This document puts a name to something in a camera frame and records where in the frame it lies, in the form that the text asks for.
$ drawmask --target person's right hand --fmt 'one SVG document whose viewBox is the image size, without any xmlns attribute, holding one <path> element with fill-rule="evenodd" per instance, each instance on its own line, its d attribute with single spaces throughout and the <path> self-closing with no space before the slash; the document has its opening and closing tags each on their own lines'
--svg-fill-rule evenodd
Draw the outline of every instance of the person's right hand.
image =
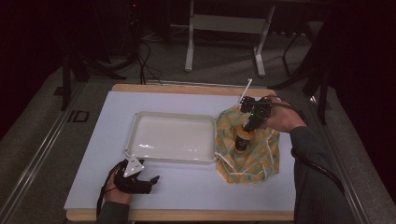
<svg viewBox="0 0 396 224">
<path fill-rule="evenodd" d="M 275 95 L 269 95 L 268 99 L 270 99 L 272 103 L 290 105 Z M 294 110 L 281 105 L 273 105 L 271 107 L 270 118 L 261 126 L 261 128 L 266 127 L 273 128 L 282 133 L 290 133 L 294 128 L 306 127 L 306 124 Z"/>
</svg>

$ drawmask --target sleeve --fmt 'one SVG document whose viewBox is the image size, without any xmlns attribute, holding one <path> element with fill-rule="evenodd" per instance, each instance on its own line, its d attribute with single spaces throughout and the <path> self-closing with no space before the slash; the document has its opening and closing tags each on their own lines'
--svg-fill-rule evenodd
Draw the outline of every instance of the sleeve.
<svg viewBox="0 0 396 224">
<path fill-rule="evenodd" d="M 123 203 L 105 202 L 96 223 L 128 223 L 129 208 L 129 205 Z"/>
<path fill-rule="evenodd" d="M 336 173 L 334 164 L 317 136 L 306 127 L 290 132 L 295 152 L 321 167 Z M 296 160 L 294 164 L 296 202 L 295 223 L 356 223 L 347 198 L 326 175 Z"/>
</svg>

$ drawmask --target gray floor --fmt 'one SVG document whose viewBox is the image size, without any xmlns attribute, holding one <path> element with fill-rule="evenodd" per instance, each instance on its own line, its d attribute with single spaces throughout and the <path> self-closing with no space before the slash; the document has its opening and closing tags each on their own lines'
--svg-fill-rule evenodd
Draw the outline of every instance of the gray floor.
<svg viewBox="0 0 396 224">
<path fill-rule="evenodd" d="M 290 38 L 283 35 L 270 35 L 264 45 L 263 60 L 266 68 L 266 77 L 258 77 L 253 61 L 252 45 L 255 36 L 238 41 L 208 41 L 196 38 L 193 70 L 184 71 L 184 62 L 187 50 L 187 36 L 183 31 L 175 30 L 172 42 L 166 44 L 156 35 L 145 38 L 150 47 L 148 66 L 145 77 L 149 83 L 172 84 L 174 82 L 205 83 L 219 85 L 245 86 L 248 78 L 253 78 L 253 87 L 265 87 L 286 80 L 283 63 L 280 56 L 289 44 Z M 288 52 L 290 69 L 295 69 L 302 61 L 310 46 L 309 41 L 300 36 L 292 49 Z M 149 50 L 142 46 L 142 57 L 148 55 Z M 120 57 L 113 57 L 118 62 Z M 12 129 L 0 142 L 0 203 L 5 201 L 16 185 L 30 159 L 42 148 L 43 143 L 50 145 L 48 155 L 43 160 L 39 172 L 34 175 L 30 188 L 25 192 L 23 200 L 11 220 L 11 223 L 63 223 L 65 222 L 64 202 L 68 191 L 73 184 L 74 176 L 79 163 L 89 143 L 95 122 L 99 117 L 106 93 L 117 80 L 109 79 L 90 70 L 92 78 L 88 83 L 73 82 L 75 92 L 79 91 L 78 98 L 70 107 L 61 112 L 62 97 L 54 96 L 56 87 L 62 85 L 62 70 L 52 74 L 44 83 L 32 102 L 27 106 L 21 117 Z M 128 77 L 122 82 L 138 83 L 140 69 L 134 65 L 120 71 L 120 75 Z M 301 94 L 304 81 L 288 88 L 288 91 Z M 90 118 L 86 123 L 61 122 L 61 118 L 68 118 L 72 110 L 89 111 Z M 394 223 L 396 209 L 381 184 L 376 172 L 361 144 L 359 137 L 350 124 L 343 108 L 339 105 L 334 90 L 330 90 L 327 119 L 328 129 L 334 139 L 349 139 L 347 146 L 349 153 L 359 151 L 361 162 L 347 168 L 350 175 L 355 175 L 355 190 L 367 193 L 361 198 L 365 213 L 371 223 Z M 47 134 L 54 129 L 53 124 L 61 123 L 57 138 L 50 141 Z M 355 162 L 353 157 L 344 158 L 344 162 Z M 365 172 L 367 178 L 358 178 Z"/>
</svg>

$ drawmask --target dark background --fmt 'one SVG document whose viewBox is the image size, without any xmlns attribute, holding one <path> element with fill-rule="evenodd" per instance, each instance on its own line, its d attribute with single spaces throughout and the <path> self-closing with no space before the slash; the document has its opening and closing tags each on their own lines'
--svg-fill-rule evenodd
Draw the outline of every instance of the dark background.
<svg viewBox="0 0 396 224">
<path fill-rule="evenodd" d="M 67 4 L 43 0 L 0 2 L 0 102 L 3 110 L 0 138 L 48 75 L 61 66 L 65 38 L 74 39 L 74 47 L 102 61 L 107 60 L 108 54 L 121 49 L 120 43 L 113 41 L 118 36 L 108 34 L 122 33 L 125 29 L 126 12 L 122 7 L 125 2 L 111 2 L 115 5 L 104 0 L 67 1 Z M 147 3 L 143 13 L 145 20 L 161 31 L 165 39 L 169 35 L 166 24 L 188 23 L 188 1 L 149 0 Z M 396 173 L 393 162 L 396 157 L 396 34 L 393 32 L 396 3 L 359 1 L 351 4 L 341 19 L 333 21 L 339 24 L 339 33 L 335 32 L 325 41 L 330 48 L 334 40 L 343 43 L 330 83 L 336 88 L 342 106 L 396 202 L 396 178 L 393 177 Z M 210 6 L 202 5 L 201 10 L 210 10 Z M 224 13 L 250 14 L 251 11 L 230 6 Z M 295 32 L 298 27 L 298 23 L 276 24 L 276 19 L 282 19 L 282 15 L 275 15 L 272 26 L 279 31 Z M 86 32 L 82 33 L 74 30 L 78 27 L 90 29 L 83 29 Z M 124 44 L 129 46 L 127 49 L 133 47 L 130 42 Z"/>
</svg>

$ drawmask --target gray sleeve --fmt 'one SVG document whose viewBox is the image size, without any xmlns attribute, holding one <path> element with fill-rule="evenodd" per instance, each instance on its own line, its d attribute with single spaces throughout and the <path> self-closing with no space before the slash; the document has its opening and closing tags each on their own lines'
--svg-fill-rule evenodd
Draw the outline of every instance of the gray sleeve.
<svg viewBox="0 0 396 224">
<path fill-rule="evenodd" d="M 337 174 L 332 159 L 317 136 L 306 127 L 290 132 L 295 152 Z M 295 223 L 356 223 L 347 198 L 326 175 L 296 160 L 294 164 Z"/>
<path fill-rule="evenodd" d="M 105 202 L 96 223 L 128 223 L 129 208 L 129 205 L 123 203 Z"/>
</svg>

